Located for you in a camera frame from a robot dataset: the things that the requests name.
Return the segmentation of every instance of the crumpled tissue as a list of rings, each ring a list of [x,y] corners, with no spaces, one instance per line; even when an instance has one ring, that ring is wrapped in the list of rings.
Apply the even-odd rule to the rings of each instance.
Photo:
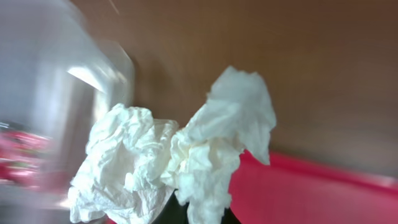
[[[117,105],[91,130],[88,157],[69,191],[71,221],[106,213],[117,223],[151,223],[178,189],[178,202],[190,203],[190,224],[219,224],[240,153],[247,149],[269,164],[275,125],[263,79],[233,67],[179,131],[175,121],[153,119],[147,109]]]

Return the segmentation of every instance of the clear plastic container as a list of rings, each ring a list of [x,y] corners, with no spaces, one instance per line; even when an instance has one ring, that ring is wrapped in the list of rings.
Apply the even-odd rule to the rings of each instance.
[[[131,60],[117,43],[97,45],[82,21],[68,1],[0,2],[0,122],[49,139],[35,183],[47,191],[51,172],[68,187],[93,123],[116,103],[132,103]]]

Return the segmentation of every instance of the red surface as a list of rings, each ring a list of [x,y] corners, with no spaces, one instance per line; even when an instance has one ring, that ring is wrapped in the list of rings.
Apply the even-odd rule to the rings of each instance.
[[[280,154],[271,154],[271,166],[264,166],[246,151],[229,191],[242,224],[398,223],[395,179]]]

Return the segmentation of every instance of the tissue paper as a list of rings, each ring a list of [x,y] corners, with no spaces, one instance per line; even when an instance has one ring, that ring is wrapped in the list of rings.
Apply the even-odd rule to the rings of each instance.
[[[116,105],[91,130],[87,158],[68,193],[71,222],[105,213],[117,223],[156,218],[173,191],[159,176],[177,129],[177,122],[153,119],[148,109]]]
[[[189,202],[190,224],[219,224],[240,153],[247,149],[269,164],[275,125],[263,79],[233,67],[179,131],[175,121],[153,119],[147,109],[117,105],[91,130],[88,156],[69,191],[71,221],[106,213],[116,223],[149,224],[178,189],[179,204]]]

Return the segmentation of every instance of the used tissue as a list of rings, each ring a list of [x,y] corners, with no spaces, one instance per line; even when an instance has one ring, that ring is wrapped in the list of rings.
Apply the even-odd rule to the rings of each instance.
[[[190,203],[190,224],[219,224],[240,153],[247,149],[269,164],[275,125],[263,79],[233,67],[179,131],[175,121],[153,119],[147,109],[117,105],[91,130],[87,159],[69,191],[71,221],[106,213],[117,223],[151,223],[178,189],[178,202]]]

